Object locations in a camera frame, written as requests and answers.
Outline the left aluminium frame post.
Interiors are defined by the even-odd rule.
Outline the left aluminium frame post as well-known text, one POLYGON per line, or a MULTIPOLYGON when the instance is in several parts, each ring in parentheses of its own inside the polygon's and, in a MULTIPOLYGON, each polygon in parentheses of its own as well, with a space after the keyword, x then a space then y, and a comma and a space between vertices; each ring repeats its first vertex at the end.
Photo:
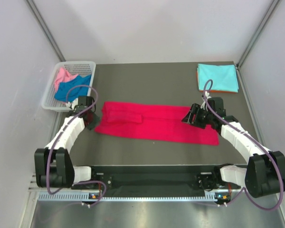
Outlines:
POLYGON ((64 62, 66 59, 61 52, 54 36, 52 35, 47 23, 45 22, 43 16, 41 15, 37 5, 33 0, 24 0, 26 5, 28 6, 29 10, 31 11, 32 15, 36 19, 37 23, 39 24, 42 32, 44 33, 47 41, 49 42, 50 46, 52 47, 54 53, 56 54, 57 58, 60 62, 64 62))

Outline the pink t shirt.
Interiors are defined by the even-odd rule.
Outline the pink t shirt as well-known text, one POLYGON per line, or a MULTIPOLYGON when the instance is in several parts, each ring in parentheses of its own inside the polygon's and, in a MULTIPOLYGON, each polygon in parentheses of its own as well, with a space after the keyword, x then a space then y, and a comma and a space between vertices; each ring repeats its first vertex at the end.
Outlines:
POLYGON ((78 76, 78 74, 72 75, 66 69, 61 67, 58 70, 58 73, 57 73, 55 81, 54 81, 55 91, 56 92, 58 91, 60 83, 62 83, 62 82, 65 83, 65 82, 69 82, 71 80, 74 80, 77 76, 78 76))

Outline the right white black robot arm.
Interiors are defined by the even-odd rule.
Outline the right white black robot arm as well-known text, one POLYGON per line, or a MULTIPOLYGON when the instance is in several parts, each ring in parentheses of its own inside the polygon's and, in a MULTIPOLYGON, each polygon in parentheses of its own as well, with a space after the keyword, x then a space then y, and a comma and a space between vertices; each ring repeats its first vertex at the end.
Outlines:
POLYGON ((234 183, 259 198, 285 191, 285 156, 256 141, 232 115, 227 115, 223 99, 214 97, 192 104, 182 122, 200 129, 210 126, 227 140, 247 162, 246 168, 223 164, 215 168, 213 184, 218 188, 234 183))

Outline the folded light blue t shirt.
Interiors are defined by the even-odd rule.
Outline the folded light blue t shirt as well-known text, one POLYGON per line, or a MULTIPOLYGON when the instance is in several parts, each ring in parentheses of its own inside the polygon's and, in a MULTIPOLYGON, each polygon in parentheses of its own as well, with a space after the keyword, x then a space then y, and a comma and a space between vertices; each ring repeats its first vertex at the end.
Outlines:
POLYGON ((213 81, 211 90, 238 92, 238 80, 234 65, 198 64, 199 89, 203 90, 208 80, 213 81))

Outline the aluminium frame post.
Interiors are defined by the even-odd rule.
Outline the aluminium frame post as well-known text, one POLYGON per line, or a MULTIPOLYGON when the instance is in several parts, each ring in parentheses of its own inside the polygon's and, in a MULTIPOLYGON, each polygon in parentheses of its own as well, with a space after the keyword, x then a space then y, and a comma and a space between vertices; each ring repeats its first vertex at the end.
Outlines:
POLYGON ((257 43, 257 40, 260 38, 263 30, 265 29, 265 27, 269 23, 269 20, 271 19, 272 15, 276 11, 276 9, 280 3, 281 3, 281 0, 270 1, 270 4, 265 11, 265 14, 261 18, 261 21, 259 22, 256 30, 254 31, 254 33, 251 36, 248 44, 246 45, 246 48, 245 48, 244 52, 242 53, 239 61, 236 63, 237 69, 239 69, 243 66, 244 62, 246 61, 246 59, 249 56, 252 49, 254 48, 255 44, 257 43))
POLYGON ((57 58, 60 62, 64 62, 66 59, 61 52, 54 36, 52 35, 47 23, 45 22, 43 16, 41 15, 37 5, 33 0, 24 0, 26 5, 28 6, 29 10, 31 11, 32 15, 36 19, 37 23, 39 24, 42 32, 44 33, 47 41, 49 42, 50 46, 52 47, 54 53, 56 54, 57 58))

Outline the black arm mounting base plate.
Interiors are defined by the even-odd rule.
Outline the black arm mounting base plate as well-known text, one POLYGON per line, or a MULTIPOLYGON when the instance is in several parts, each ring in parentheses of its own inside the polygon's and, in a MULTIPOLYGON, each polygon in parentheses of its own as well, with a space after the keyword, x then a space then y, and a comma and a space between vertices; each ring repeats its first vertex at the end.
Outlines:
POLYGON ((188 187, 194 191, 211 191, 214 189, 226 189, 227 184, 219 183, 213 173, 193 173, 193 172, 151 172, 151 173, 97 173, 92 176, 93 181, 102 181, 110 190, 121 187, 188 187))

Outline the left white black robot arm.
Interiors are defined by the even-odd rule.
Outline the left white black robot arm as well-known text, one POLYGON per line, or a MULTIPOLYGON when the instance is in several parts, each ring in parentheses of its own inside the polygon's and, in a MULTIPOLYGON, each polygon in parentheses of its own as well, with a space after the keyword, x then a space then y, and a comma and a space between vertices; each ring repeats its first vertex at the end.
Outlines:
POLYGON ((52 141, 34 153, 36 183, 40 188, 70 188, 82 182, 91 189, 98 184, 98 176, 92 173, 92 167, 74 166, 69 155, 80 133, 94 129, 100 121, 95 114, 95 99, 80 96, 69 107, 70 111, 52 141))

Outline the red t shirt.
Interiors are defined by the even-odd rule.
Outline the red t shirt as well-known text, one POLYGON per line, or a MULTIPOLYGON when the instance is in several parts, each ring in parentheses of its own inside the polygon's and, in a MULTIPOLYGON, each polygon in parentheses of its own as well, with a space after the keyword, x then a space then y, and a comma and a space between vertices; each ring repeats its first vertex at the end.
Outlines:
POLYGON ((205 129, 183 123, 188 106, 137 104, 107 101, 96 133, 116 137, 218 146, 219 137, 205 129))

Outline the folded orange t shirt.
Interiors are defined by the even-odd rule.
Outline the folded orange t shirt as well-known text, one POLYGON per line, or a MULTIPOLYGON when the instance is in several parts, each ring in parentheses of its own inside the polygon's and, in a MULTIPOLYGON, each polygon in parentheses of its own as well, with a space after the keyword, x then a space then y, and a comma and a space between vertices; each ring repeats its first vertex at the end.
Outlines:
MULTIPOLYGON (((197 84, 198 84, 198 91, 203 92, 201 89, 199 89, 199 75, 198 72, 196 72, 196 79, 197 79, 197 84)), ((230 91, 220 91, 220 90, 210 90, 210 92, 213 93, 228 93, 228 94, 236 94, 238 92, 230 92, 230 91)))

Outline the white perforated plastic basket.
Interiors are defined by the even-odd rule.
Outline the white perforated plastic basket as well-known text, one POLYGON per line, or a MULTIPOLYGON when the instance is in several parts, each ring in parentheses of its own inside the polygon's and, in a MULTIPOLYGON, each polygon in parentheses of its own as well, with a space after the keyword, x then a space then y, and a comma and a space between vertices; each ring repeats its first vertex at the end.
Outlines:
POLYGON ((66 103, 58 101, 54 98, 54 95, 56 93, 55 88, 54 88, 54 81, 58 73, 58 70, 61 67, 66 69, 72 75, 78 74, 78 75, 81 75, 82 77, 91 75, 90 85, 87 85, 87 86, 80 85, 80 86, 86 86, 89 88, 87 96, 90 96, 91 86, 92 86, 94 74, 95 74, 96 63, 93 61, 66 61, 66 62, 59 62, 55 65, 53 73, 50 77, 50 80, 44 92, 41 106, 47 110, 53 110, 56 112, 68 112, 70 109, 66 107, 65 105, 66 103))

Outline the right aluminium frame post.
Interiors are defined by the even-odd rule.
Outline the right aluminium frame post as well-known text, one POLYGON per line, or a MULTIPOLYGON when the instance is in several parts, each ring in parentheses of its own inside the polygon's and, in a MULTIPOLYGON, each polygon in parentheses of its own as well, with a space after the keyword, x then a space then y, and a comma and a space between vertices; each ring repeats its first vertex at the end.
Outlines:
POLYGON ((254 48, 255 44, 257 43, 257 40, 260 38, 263 30, 265 29, 265 27, 269 23, 269 20, 271 19, 272 15, 276 11, 276 9, 280 3, 281 3, 281 0, 270 1, 270 4, 265 11, 265 14, 261 18, 261 21, 259 22, 256 30, 254 31, 254 33, 251 36, 248 44, 246 45, 246 48, 245 48, 244 52, 242 53, 239 61, 236 63, 237 69, 239 69, 243 66, 244 62, 246 61, 246 59, 249 56, 252 49, 254 48))

